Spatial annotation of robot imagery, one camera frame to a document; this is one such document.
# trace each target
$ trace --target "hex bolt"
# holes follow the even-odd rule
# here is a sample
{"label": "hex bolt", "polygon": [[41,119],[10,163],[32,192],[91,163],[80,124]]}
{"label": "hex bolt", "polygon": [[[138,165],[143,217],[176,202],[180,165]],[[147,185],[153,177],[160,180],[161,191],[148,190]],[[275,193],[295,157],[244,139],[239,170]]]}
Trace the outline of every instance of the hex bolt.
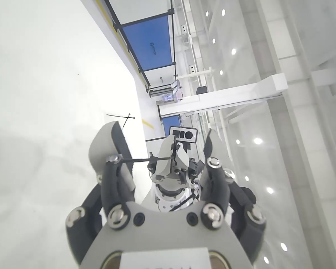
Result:
{"label": "hex bolt", "polygon": [[214,169],[221,167],[219,159],[215,157],[209,157],[207,159],[207,163],[211,168],[214,168]]}
{"label": "hex bolt", "polygon": [[209,229],[218,229],[224,222],[224,215],[222,210],[213,203],[208,203],[203,207],[203,214],[206,214],[210,224],[207,226]]}
{"label": "hex bolt", "polygon": [[86,212],[82,206],[76,207],[73,211],[71,211],[66,218],[66,226],[71,228],[76,221],[83,218]]}

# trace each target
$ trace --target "recessed ceiling light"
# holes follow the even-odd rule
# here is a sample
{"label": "recessed ceiling light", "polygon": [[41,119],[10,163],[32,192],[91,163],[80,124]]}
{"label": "recessed ceiling light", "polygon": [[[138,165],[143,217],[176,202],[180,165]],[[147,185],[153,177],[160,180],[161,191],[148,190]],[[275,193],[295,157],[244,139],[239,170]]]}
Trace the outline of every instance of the recessed ceiling light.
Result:
{"label": "recessed ceiling light", "polygon": [[281,248],[283,249],[283,251],[287,251],[287,246],[283,242],[281,242]]}
{"label": "recessed ceiling light", "polygon": [[261,145],[263,143],[263,140],[257,137],[257,138],[254,138],[254,143],[256,143],[257,145]]}

